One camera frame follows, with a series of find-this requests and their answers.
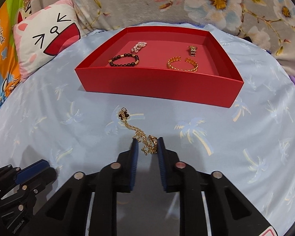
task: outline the cat pillow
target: cat pillow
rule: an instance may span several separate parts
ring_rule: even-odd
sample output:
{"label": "cat pillow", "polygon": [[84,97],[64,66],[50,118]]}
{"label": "cat pillow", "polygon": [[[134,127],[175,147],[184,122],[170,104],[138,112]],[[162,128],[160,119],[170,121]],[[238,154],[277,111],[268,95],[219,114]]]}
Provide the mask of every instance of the cat pillow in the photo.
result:
{"label": "cat pillow", "polygon": [[13,36],[24,82],[85,33],[78,24],[72,0],[60,0],[16,24]]}

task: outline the jewelry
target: jewelry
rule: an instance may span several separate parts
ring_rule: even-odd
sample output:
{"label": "jewelry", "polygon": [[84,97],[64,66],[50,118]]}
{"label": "jewelry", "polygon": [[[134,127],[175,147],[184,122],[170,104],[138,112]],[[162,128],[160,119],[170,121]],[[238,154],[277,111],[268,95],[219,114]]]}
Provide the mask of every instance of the jewelry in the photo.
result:
{"label": "jewelry", "polygon": [[[135,62],[132,62],[132,63],[128,63],[128,64],[120,64],[120,65],[117,65],[117,64],[114,64],[113,62],[117,59],[120,59],[122,57],[127,57],[127,56],[131,56],[133,58],[136,59]],[[135,66],[139,63],[139,56],[138,55],[135,55],[135,54],[131,54],[131,53],[125,53],[125,54],[122,54],[122,55],[118,55],[118,56],[115,56],[113,57],[111,60],[108,61],[110,66]]]}
{"label": "jewelry", "polygon": [[190,56],[196,56],[196,50],[197,50],[197,46],[188,46],[188,48],[190,49],[189,54]]}
{"label": "jewelry", "polygon": [[120,110],[120,112],[118,113],[118,117],[121,119],[121,121],[124,123],[124,125],[129,129],[129,130],[135,130],[136,134],[134,135],[134,137],[138,140],[138,142],[142,142],[144,144],[144,147],[142,148],[142,151],[145,153],[145,155],[147,155],[148,153],[150,154],[156,154],[157,153],[157,138],[155,136],[149,135],[148,137],[146,136],[146,134],[140,130],[139,128],[130,125],[127,122],[127,119],[130,117],[130,115],[127,113],[127,109],[126,108],[122,108]]}
{"label": "jewelry", "polygon": [[146,42],[138,42],[132,49],[131,52],[138,53],[140,49],[147,45]]}
{"label": "jewelry", "polygon": [[174,69],[174,70],[179,70],[179,71],[187,71],[187,72],[196,72],[198,70],[198,63],[193,61],[190,58],[186,58],[185,61],[188,62],[189,64],[192,64],[194,66],[194,69],[190,69],[190,70],[182,70],[182,69],[177,69],[175,67],[173,67],[171,65],[172,62],[176,62],[176,61],[181,61],[180,56],[176,56],[176,57],[172,57],[168,62],[167,62],[167,67],[169,69]]}

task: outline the necklace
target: necklace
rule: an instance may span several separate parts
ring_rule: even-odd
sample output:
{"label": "necklace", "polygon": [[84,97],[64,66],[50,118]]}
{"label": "necklace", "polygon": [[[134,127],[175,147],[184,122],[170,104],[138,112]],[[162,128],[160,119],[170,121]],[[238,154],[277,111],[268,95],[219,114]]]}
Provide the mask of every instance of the necklace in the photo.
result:
{"label": "necklace", "polygon": [[127,109],[123,107],[118,113],[118,117],[121,119],[121,121],[129,130],[136,131],[136,134],[132,138],[137,139],[138,142],[141,142],[141,141],[143,142],[144,147],[142,148],[142,151],[144,152],[145,155],[149,153],[156,154],[157,153],[157,137],[152,135],[149,135],[147,137],[142,130],[140,130],[139,128],[135,126],[130,125],[127,122],[127,119],[129,118],[129,114],[127,112],[128,112]]}

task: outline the red box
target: red box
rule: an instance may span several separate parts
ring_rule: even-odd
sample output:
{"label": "red box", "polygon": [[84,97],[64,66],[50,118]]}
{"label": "red box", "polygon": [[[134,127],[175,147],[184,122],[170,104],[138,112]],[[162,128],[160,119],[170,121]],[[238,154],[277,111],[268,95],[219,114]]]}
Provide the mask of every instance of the red box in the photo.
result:
{"label": "red box", "polygon": [[[111,67],[108,60],[129,53],[139,41],[147,42],[137,55],[134,67]],[[189,45],[197,46],[195,57]],[[199,67],[196,73],[167,68],[167,61],[181,56],[172,65],[192,69],[189,57]],[[134,62],[121,58],[116,64]],[[84,89],[92,92],[167,98],[230,107],[244,82],[222,46],[208,31],[168,26],[128,27],[100,45],[76,67]]]}

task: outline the bed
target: bed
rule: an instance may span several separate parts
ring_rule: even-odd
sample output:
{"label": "bed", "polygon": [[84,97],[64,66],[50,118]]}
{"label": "bed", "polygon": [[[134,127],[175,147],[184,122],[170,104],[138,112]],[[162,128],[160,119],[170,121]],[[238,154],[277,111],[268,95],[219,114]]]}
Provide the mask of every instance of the bed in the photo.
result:
{"label": "bed", "polygon": [[[231,108],[85,92],[74,68],[120,31],[96,30],[6,98],[0,107],[0,167],[48,160],[59,175],[41,196],[42,205],[76,171],[97,172],[128,150],[133,132],[117,117],[126,107],[131,124],[162,136],[197,170],[222,171],[279,236],[295,235],[295,79],[256,45],[210,24],[202,29],[219,41],[244,79]],[[156,157],[141,153],[133,194],[118,196],[119,235],[178,234],[179,201],[162,192],[158,174]]]}

